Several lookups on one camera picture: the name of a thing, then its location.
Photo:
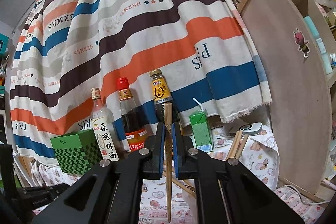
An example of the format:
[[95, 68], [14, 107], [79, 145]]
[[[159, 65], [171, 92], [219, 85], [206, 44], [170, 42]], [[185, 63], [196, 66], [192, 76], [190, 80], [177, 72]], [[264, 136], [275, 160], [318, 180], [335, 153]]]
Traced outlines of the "red print patterned tablecloth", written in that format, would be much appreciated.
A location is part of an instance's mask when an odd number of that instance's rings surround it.
[[[139, 223], [197, 223], [196, 199], [177, 184], [173, 185], [172, 218], [168, 218], [165, 197], [165, 179], [146, 180], [142, 186]], [[315, 223], [326, 211], [313, 203], [290, 185], [274, 191], [275, 202], [263, 198], [261, 193], [249, 191], [251, 211], [240, 214], [241, 223]], [[34, 223], [103, 223], [101, 206], [88, 205], [89, 188], [81, 186], [64, 201], [57, 199], [45, 209], [39, 209]]]

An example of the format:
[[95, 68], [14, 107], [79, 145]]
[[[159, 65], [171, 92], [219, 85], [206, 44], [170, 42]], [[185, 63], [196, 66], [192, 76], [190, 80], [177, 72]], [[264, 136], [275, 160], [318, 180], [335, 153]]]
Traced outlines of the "wooden chopstick on table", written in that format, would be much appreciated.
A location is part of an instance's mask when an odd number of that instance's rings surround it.
[[177, 180], [174, 177], [174, 172], [172, 174], [167, 174], [166, 170], [163, 169], [163, 175], [166, 177], [166, 193], [168, 194], [168, 197], [171, 197], [171, 194], [170, 194], [172, 190], [171, 184], [175, 184], [176, 186], [180, 187], [182, 190], [187, 192], [189, 195], [196, 198], [195, 187], [189, 184], [184, 184], [180, 182], [179, 180]]

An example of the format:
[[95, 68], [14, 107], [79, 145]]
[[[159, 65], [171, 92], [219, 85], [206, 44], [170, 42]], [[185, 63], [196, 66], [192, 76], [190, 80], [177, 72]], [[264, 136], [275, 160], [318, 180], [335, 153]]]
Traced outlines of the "red cap vinegar bottle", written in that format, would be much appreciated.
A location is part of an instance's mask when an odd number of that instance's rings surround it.
[[116, 83], [120, 102], [123, 129], [130, 150], [137, 151], [145, 146], [147, 130], [139, 113], [126, 77], [117, 79]]

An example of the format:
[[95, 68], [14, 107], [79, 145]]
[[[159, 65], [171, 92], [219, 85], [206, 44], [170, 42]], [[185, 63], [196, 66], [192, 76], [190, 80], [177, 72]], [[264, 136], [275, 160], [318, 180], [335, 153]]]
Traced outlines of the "baby bear print cloth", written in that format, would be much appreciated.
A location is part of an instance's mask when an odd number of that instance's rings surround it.
[[[215, 159], [224, 160], [230, 150], [233, 137], [226, 135], [225, 127], [212, 130], [214, 150], [209, 155]], [[257, 178], [268, 188], [275, 190], [279, 173], [279, 153], [272, 130], [263, 125], [257, 135], [249, 136], [239, 158]], [[52, 186], [60, 183], [72, 185], [80, 176], [64, 173], [59, 166], [48, 167], [36, 160], [31, 162], [33, 182], [40, 186]]]

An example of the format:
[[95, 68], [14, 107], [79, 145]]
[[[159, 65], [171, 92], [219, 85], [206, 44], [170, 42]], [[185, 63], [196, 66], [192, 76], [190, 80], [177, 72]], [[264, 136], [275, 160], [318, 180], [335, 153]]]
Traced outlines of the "clear cooking wine bottle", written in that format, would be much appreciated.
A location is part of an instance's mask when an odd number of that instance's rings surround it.
[[121, 146], [113, 126], [113, 114], [103, 104], [99, 88], [92, 88], [91, 125], [103, 159], [120, 160]]

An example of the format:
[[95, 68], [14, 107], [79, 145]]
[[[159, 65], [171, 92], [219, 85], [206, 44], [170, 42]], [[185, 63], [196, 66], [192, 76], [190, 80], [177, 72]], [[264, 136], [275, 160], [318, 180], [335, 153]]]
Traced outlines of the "yellow label oyster sauce bottle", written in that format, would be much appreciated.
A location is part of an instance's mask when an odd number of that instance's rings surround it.
[[175, 107], [174, 100], [171, 96], [170, 90], [168, 88], [167, 82], [162, 75], [162, 71], [160, 69], [156, 69], [151, 71], [149, 74], [151, 79], [153, 102], [157, 120], [159, 122], [165, 121], [165, 103], [171, 103], [173, 123], [179, 122], [179, 115]]

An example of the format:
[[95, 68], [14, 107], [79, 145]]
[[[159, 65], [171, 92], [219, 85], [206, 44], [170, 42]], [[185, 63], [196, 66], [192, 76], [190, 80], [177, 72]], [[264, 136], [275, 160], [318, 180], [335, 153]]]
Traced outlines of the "green drink carton with straw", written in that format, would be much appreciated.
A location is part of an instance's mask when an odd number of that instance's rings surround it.
[[210, 124], [207, 111], [202, 104], [193, 98], [200, 109], [189, 116], [191, 128], [194, 134], [195, 147], [203, 152], [213, 151], [213, 139], [211, 136]]

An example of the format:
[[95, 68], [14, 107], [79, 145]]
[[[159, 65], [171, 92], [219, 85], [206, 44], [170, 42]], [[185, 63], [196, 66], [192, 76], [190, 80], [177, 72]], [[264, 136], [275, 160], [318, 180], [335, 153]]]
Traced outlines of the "white round-dial device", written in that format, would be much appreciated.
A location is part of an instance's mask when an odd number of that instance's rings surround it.
[[242, 131], [243, 134], [248, 135], [258, 135], [262, 129], [263, 124], [261, 122], [257, 123], [246, 123], [243, 125], [235, 125], [229, 130], [229, 135], [234, 136], [237, 131]]

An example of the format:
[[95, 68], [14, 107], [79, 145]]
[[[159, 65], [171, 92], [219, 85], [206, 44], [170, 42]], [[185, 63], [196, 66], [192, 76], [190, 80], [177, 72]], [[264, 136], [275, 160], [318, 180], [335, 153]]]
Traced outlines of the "wooden chopstick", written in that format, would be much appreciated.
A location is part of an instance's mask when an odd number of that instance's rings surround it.
[[184, 184], [180, 182], [179, 180], [177, 180], [174, 177], [174, 172], [172, 174], [167, 174], [166, 170], [163, 169], [163, 175], [166, 177], [166, 193], [168, 194], [168, 197], [171, 197], [171, 194], [170, 194], [172, 190], [171, 184], [175, 184], [176, 186], [180, 187], [182, 190], [187, 192], [189, 195], [196, 198], [195, 187], [189, 184]]
[[237, 159], [237, 160], [240, 159], [240, 156], [242, 155], [242, 152], [243, 152], [243, 149], [246, 145], [248, 137], [249, 137], [248, 134], [244, 134], [243, 139], [242, 139], [241, 143], [239, 144], [238, 150], [235, 154], [235, 159]]
[[171, 126], [173, 121], [173, 105], [170, 102], [165, 103], [165, 152], [166, 152], [166, 199], [167, 199], [167, 217], [171, 222], [171, 195], [172, 195], [172, 136]]

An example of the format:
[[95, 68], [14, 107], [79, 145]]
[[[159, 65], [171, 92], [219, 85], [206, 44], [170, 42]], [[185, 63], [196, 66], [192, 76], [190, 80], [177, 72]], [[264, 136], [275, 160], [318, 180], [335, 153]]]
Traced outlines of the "green checkered box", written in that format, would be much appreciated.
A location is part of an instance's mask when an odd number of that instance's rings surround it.
[[64, 173], [83, 175], [102, 160], [91, 128], [54, 137], [51, 144]]

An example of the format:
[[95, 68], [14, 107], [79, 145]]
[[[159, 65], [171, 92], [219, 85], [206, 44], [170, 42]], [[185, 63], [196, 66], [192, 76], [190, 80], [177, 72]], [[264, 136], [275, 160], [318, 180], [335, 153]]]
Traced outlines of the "striped Hermes Paris curtain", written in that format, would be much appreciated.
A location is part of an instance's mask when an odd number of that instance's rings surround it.
[[271, 102], [253, 40], [231, 0], [37, 0], [11, 65], [17, 151], [56, 165], [53, 137], [90, 126], [99, 88], [121, 123], [117, 79], [126, 77], [145, 124], [157, 117], [149, 73], [161, 69], [181, 124], [201, 102], [229, 122]]

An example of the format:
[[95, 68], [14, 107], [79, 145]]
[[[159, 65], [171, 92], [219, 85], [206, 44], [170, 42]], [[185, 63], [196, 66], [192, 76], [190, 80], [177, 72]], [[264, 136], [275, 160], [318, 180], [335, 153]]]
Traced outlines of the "beige wooden side panel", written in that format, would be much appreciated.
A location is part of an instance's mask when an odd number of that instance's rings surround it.
[[[313, 21], [327, 51], [335, 51], [335, 39], [313, 0], [245, 0], [238, 10], [268, 78], [280, 179], [315, 194], [329, 154], [331, 85], [305, 17]], [[294, 41], [296, 28], [309, 41], [307, 59]]]

